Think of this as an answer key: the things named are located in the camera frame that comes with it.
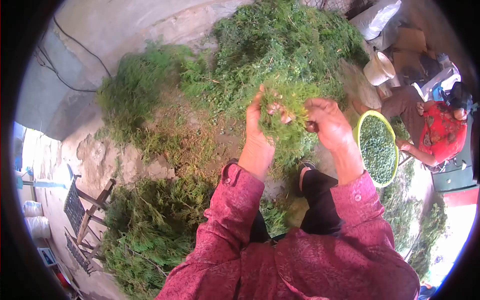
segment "metal grate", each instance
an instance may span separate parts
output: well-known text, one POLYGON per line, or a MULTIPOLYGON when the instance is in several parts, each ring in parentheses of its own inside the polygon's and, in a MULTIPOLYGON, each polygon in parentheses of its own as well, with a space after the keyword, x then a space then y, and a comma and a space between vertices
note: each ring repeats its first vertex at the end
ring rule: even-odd
POLYGON ((96 270, 90 265, 90 262, 85 260, 83 256, 78 252, 77 248, 73 245, 72 240, 70 240, 68 233, 65 232, 65 237, 67 238, 67 248, 72 253, 72 256, 82 267, 82 269, 87 272, 88 276, 95 272, 96 270))
POLYGON ((78 197, 74 179, 72 179, 67 199, 65 200, 65 205, 63 206, 63 211, 67 215, 75 235, 78 236, 78 232, 80 231, 80 226, 85 215, 85 209, 82 205, 82 202, 80 202, 80 198, 78 197))

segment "right hand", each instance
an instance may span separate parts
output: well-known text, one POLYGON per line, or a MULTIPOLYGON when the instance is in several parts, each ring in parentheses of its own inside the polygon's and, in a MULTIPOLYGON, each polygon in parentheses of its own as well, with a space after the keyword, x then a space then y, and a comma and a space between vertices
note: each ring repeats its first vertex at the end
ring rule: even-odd
POLYGON ((352 128, 335 101, 310 98, 305 102, 305 108, 309 118, 307 131, 316 132, 325 148, 334 152, 355 143, 352 128))
POLYGON ((412 144, 410 144, 408 141, 405 140, 400 140, 400 139, 395 139, 395 144, 398 147, 400 151, 410 151, 410 148, 412 147, 412 144))
POLYGON ((417 102, 417 112, 419 113, 419 116, 423 116, 423 105, 424 102, 417 102))

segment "pink patterned shirt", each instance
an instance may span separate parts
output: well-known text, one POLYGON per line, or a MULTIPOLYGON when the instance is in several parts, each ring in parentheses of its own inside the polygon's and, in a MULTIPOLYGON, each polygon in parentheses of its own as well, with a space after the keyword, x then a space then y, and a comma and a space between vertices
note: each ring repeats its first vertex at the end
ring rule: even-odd
POLYGON ((237 165, 222 173, 195 250, 156 299, 416 299, 418 276, 395 252, 367 172, 331 189, 340 237, 292 228, 275 247, 248 243, 263 183, 237 165))

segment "shirt cuff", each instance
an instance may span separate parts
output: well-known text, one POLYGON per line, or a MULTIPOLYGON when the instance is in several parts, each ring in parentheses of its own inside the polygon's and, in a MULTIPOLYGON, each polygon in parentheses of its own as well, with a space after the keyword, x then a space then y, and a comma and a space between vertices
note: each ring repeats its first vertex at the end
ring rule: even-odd
POLYGON ((370 174, 330 189, 338 216, 347 223, 359 224, 378 210, 378 195, 370 174))
POLYGON ((265 185, 236 163, 229 163, 223 167, 220 185, 224 187, 242 187, 245 192, 254 194, 263 193, 265 185))

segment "leg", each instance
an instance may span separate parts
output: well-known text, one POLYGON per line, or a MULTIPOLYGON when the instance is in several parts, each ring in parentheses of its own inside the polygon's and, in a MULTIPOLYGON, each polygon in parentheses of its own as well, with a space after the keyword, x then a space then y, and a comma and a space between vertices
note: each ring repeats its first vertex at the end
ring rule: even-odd
POLYGON ((382 114, 390 120, 400 116, 415 146, 419 146, 420 135, 425 126, 425 119, 417 112, 417 102, 423 102, 413 86, 402 86, 393 90, 393 95, 382 105, 382 114))
POLYGON ((250 243, 264 243, 270 238, 265 225, 264 217, 257 212, 255 219, 253 220, 252 228, 250 229, 250 243))
POLYGON ((309 234, 337 235, 343 221, 336 213, 330 188, 338 184, 335 178, 318 170, 308 170, 303 175, 302 191, 309 210, 300 228, 309 234))

